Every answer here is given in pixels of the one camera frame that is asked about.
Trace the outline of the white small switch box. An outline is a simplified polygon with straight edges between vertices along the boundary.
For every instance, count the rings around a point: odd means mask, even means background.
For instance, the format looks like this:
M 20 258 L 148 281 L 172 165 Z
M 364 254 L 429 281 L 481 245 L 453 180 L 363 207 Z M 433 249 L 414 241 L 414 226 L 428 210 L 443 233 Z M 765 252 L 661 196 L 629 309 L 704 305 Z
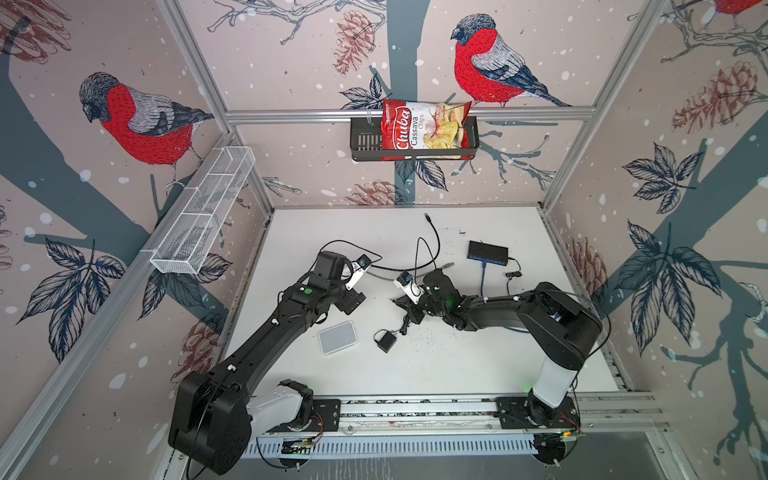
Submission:
M 323 355 L 332 355 L 355 346 L 358 336 L 354 324 L 346 321 L 319 332 L 318 341 Z

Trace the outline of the black power adapter with cord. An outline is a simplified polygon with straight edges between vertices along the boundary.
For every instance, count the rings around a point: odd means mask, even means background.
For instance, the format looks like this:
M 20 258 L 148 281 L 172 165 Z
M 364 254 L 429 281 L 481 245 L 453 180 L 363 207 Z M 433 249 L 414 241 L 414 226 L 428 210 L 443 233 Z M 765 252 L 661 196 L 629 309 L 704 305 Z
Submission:
M 410 314 L 403 316 L 402 324 L 398 329 L 380 329 L 373 335 L 377 347 L 384 353 L 388 353 L 400 337 L 406 336 L 412 318 Z

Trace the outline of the black network switch box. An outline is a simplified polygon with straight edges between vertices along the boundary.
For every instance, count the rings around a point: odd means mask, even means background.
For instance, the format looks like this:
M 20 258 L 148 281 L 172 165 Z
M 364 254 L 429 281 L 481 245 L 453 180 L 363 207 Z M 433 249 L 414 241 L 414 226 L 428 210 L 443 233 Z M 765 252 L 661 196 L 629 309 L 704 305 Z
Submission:
M 498 245 L 470 241 L 467 258 L 484 263 L 506 266 L 509 262 L 509 249 Z

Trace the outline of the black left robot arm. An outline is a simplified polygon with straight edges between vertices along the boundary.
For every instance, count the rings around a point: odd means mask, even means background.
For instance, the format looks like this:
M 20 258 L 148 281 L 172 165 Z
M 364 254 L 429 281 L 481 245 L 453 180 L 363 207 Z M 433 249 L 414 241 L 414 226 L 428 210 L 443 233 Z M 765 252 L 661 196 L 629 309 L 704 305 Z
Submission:
M 182 380 L 169 446 L 222 475 L 239 461 L 252 438 L 277 427 L 302 431 L 320 425 L 313 391 L 303 383 L 283 380 L 268 395 L 253 394 L 285 350 L 324 321 L 331 308 L 349 315 L 364 301 L 354 285 L 371 264 L 366 255 L 351 261 L 335 252 L 319 252 L 248 340 L 208 372 L 192 372 Z

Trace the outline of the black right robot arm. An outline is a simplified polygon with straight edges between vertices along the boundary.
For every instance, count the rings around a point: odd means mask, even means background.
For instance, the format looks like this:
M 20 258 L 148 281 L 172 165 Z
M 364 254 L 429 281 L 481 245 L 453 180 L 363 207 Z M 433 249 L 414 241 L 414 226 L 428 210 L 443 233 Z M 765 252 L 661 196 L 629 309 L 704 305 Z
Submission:
M 393 284 L 403 292 L 393 302 L 405 311 L 406 326 L 419 324 L 429 315 L 458 331 L 503 328 L 531 335 L 545 360 L 527 394 L 527 417 L 541 427 L 567 418 L 567 393 L 603 332 L 599 318 L 569 293 L 541 282 L 516 295 L 467 296 L 441 269 L 426 274 L 422 284 L 402 272 Z

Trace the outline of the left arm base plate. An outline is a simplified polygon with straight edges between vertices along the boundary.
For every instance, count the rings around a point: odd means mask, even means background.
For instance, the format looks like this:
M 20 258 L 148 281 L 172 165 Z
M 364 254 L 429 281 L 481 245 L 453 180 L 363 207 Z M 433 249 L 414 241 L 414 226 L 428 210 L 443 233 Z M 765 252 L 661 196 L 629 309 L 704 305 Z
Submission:
M 337 398 L 315 399 L 309 421 L 302 427 L 290 427 L 288 424 L 278 425 L 267 431 L 268 435 L 275 434 L 317 434 L 320 431 L 337 432 L 341 417 L 341 401 Z

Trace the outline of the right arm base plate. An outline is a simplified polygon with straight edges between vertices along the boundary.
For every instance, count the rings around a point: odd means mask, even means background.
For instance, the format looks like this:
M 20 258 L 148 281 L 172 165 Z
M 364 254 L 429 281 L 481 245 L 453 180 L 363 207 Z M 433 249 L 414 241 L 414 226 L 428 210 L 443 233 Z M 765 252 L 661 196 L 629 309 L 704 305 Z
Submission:
M 535 397 L 497 397 L 497 412 L 503 430 L 560 429 L 573 430 L 581 426 L 580 416 L 571 397 L 566 396 L 558 407 L 549 407 Z

